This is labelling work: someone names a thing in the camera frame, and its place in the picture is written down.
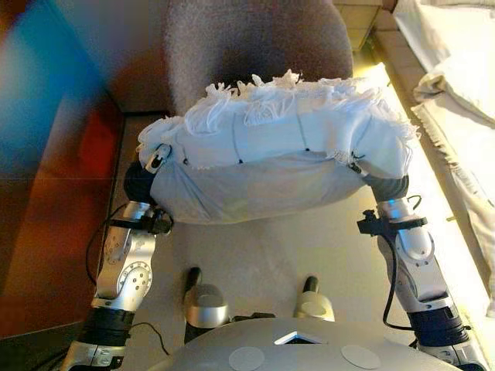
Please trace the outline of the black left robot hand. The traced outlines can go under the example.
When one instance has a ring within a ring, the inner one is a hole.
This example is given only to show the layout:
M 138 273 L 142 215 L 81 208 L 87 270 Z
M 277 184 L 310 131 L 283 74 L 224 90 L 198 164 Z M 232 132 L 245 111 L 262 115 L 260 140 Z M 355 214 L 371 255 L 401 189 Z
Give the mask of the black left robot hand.
M 124 191 L 129 201 L 147 203 L 156 206 L 157 202 L 151 196 L 152 183 L 158 170 L 172 153 L 170 145 L 161 144 L 144 162 L 133 161 L 125 173 Z

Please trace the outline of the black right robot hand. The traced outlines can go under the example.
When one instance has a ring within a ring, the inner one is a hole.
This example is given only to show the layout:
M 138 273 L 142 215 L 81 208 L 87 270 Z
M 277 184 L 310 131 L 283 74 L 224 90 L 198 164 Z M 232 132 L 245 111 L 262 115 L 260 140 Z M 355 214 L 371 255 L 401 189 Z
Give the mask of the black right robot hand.
M 355 155 L 351 152 L 352 161 L 348 168 L 357 173 L 367 186 L 370 186 L 377 203 L 389 200 L 402 199 L 406 197 L 409 188 L 409 176 L 405 175 L 400 179 L 382 179 L 366 172 L 358 165 L 359 160 L 364 156 Z

